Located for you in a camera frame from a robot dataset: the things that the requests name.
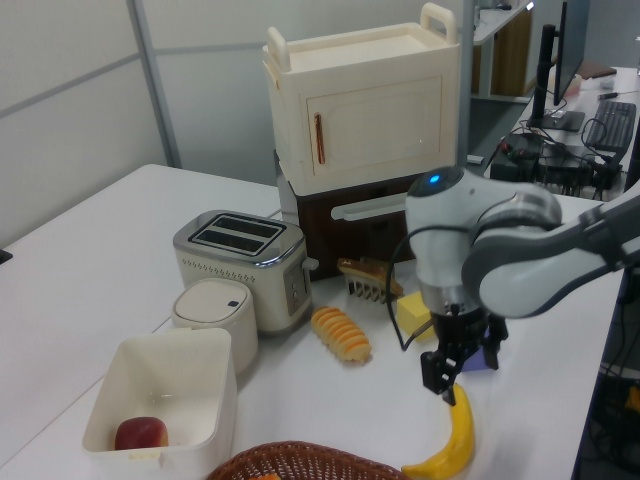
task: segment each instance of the brown basket rim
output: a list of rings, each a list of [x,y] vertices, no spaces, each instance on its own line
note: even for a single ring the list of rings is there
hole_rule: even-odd
[[[235,474],[241,472],[244,465],[249,462],[254,463],[257,459],[262,460],[262,462],[260,462],[261,464],[270,464],[270,461],[276,457],[282,458],[283,455],[295,455],[300,453],[305,456],[313,456],[327,462],[338,462],[341,465],[346,465],[351,469],[363,473],[364,475],[362,478],[379,480],[410,480],[409,477],[404,475],[401,471],[384,463],[375,462],[336,448],[304,441],[271,442],[244,450],[216,468],[209,477],[207,477],[207,480],[232,478]],[[272,471],[261,472],[261,475],[277,473],[283,480],[291,478],[283,472],[273,471],[275,469],[270,470]]]

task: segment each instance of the keyboard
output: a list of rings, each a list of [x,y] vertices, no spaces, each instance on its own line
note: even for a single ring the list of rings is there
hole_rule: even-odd
[[[595,150],[624,154],[633,138],[633,126],[636,121],[635,104],[611,100],[601,101],[594,118],[598,121],[592,122],[585,145]]]

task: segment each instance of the white wall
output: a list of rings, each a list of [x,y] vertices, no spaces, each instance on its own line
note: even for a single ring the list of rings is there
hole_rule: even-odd
[[[261,49],[270,26],[299,40],[419,22],[421,0],[139,0],[183,168],[275,185]]]
[[[126,0],[0,2],[0,248],[165,164]]]
[[[611,67],[638,66],[640,1],[591,0],[585,58]]]

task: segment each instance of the toaster slot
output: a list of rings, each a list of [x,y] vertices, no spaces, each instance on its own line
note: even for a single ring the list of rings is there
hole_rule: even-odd
[[[205,230],[195,239],[196,243],[213,247],[228,247],[242,252],[256,253],[264,245],[263,242],[246,237],[228,235],[217,230]]]
[[[226,215],[218,217],[213,223],[214,226],[226,228],[236,232],[247,233],[257,237],[271,238],[280,233],[282,227],[266,225],[264,223],[247,222],[237,218],[228,217]]]

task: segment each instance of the wicker basket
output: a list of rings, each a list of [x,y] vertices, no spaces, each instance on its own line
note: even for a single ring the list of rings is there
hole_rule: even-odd
[[[333,448],[277,442],[239,453],[208,480],[248,480],[277,473],[283,480],[409,480],[398,470]]]

